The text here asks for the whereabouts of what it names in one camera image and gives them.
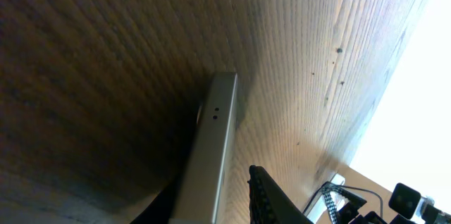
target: wire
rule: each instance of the wire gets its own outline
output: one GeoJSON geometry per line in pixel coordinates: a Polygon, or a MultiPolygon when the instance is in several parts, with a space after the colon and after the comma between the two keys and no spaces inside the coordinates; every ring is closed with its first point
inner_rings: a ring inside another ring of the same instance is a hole
{"type": "Polygon", "coordinates": [[[345,188],[345,189],[355,189],[355,190],[368,192],[368,193],[376,195],[379,198],[379,201],[381,203],[381,218],[383,218],[383,214],[382,214],[382,211],[383,211],[383,200],[382,200],[382,197],[379,196],[379,194],[377,194],[377,193],[375,193],[375,192],[373,192],[373,191],[371,191],[369,189],[356,188],[356,187],[351,187],[351,186],[346,186],[346,185],[336,185],[336,186],[341,187],[341,188],[345,188]]]}
{"type": "MultiPolygon", "coordinates": [[[[368,192],[371,194],[376,195],[379,198],[379,201],[381,203],[381,218],[383,218],[383,200],[382,197],[379,196],[379,194],[369,190],[369,189],[362,189],[362,188],[357,188],[357,187],[351,187],[351,186],[347,186],[347,185],[335,185],[337,187],[341,187],[341,188],[345,188],[345,189],[355,189],[355,190],[359,190],[359,191],[363,191],[363,192],[368,192]]],[[[315,192],[315,194],[313,194],[313,196],[311,197],[309,203],[307,204],[307,206],[305,207],[304,211],[302,212],[302,214],[305,214],[306,210],[310,207],[311,203],[313,202],[313,200],[315,199],[316,195],[318,194],[319,191],[321,191],[321,189],[323,189],[324,185],[321,186],[319,189],[317,189],[317,191],[315,192]]]]}

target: brown panel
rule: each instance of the brown panel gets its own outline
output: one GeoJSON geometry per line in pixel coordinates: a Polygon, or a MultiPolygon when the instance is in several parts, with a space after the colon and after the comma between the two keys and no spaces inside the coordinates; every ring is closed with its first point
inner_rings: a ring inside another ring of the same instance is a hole
{"type": "Polygon", "coordinates": [[[227,221],[249,220],[250,164],[302,208],[352,157],[424,2],[0,0],[2,205],[134,218],[181,170],[211,74],[236,71],[227,221]]]}

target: white wall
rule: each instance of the white wall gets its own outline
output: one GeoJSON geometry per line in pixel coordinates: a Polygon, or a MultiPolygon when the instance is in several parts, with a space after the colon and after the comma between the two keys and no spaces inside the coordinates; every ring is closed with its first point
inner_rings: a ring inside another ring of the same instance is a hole
{"type": "Polygon", "coordinates": [[[451,0],[430,0],[350,167],[451,213],[451,0]]]}

